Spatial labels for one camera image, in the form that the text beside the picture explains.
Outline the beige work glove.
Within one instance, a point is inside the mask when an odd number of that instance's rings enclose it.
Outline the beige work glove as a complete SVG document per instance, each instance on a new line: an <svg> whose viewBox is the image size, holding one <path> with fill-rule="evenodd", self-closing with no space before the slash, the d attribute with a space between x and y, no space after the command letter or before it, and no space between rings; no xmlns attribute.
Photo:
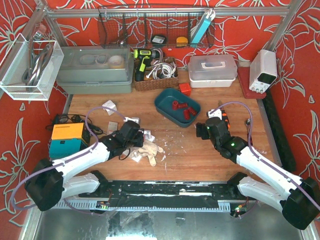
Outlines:
<svg viewBox="0 0 320 240"><path fill-rule="evenodd" d="M155 167L157 165L156 156L158 153L164 153L164 149L157 144L147 140L143 147L141 147L140 153L142 153L143 157L148 158L149 164L152 167Z"/></svg>

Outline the red spring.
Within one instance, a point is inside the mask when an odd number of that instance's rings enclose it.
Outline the red spring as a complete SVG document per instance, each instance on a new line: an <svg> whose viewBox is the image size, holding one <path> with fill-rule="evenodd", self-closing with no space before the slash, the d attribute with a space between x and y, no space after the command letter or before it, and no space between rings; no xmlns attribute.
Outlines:
<svg viewBox="0 0 320 240"><path fill-rule="evenodd" d="M179 105L178 101L174 100L174 101L172 102L172 109L173 109L174 111L176 111L176 110L178 109L178 105Z"/></svg>
<svg viewBox="0 0 320 240"><path fill-rule="evenodd" d="M189 114L192 116L196 116L198 114L198 112L191 106L187 110L188 110Z"/></svg>
<svg viewBox="0 0 320 240"><path fill-rule="evenodd" d="M178 104L178 109L186 109L188 107L189 105L186 102Z"/></svg>
<svg viewBox="0 0 320 240"><path fill-rule="evenodd" d="M188 109L183 110L184 119L188 122L190 120L190 113Z"/></svg>

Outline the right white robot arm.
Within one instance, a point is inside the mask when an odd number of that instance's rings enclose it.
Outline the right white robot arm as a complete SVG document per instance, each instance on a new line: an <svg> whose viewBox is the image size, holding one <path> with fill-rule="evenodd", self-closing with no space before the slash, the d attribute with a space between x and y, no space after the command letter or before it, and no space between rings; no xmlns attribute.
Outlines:
<svg viewBox="0 0 320 240"><path fill-rule="evenodd" d="M232 179L245 197L261 201L282 213L295 228L305 230L320 213L320 187L311 177L306 179L277 166L249 146L241 137L232 136L219 117L196 124L196 136L210 140L220 155L249 170L263 182L238 172Z"/></svg>

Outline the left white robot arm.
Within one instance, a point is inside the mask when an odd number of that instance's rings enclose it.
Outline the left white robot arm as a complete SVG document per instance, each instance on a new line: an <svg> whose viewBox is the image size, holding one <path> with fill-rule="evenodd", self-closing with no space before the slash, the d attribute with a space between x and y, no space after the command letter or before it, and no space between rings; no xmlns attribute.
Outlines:
<svg viewBox="0 0 320 240"><path fill-rule="evenodd" d="M121 156L132 147L141 147L143 142L142 130L120 129L68 157L41 159L25 182L24 188L37 208L42 212L47 211L62 199L97 191L105 182L102 174L77 175L94 165Z"/></svg>

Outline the white peg base plate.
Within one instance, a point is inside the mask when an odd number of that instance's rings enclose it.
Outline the white peg base plate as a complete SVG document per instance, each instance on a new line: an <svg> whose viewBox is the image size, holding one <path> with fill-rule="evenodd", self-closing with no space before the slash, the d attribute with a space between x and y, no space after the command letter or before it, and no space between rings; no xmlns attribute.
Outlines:
<svg viewBox="0 0 320 240"><path fill-rule="evenodd" d="M151 130L146 130L146 129L144 130L143 138L144 138L143 145L146 143L146 141L150 141L153 143L156 139L155 136L152 135ZM139 163L140 160L143 158L142 153L140 153L141 148L142 147L132 147L130 149L129 158L135 161L136 163Z"/></svg>

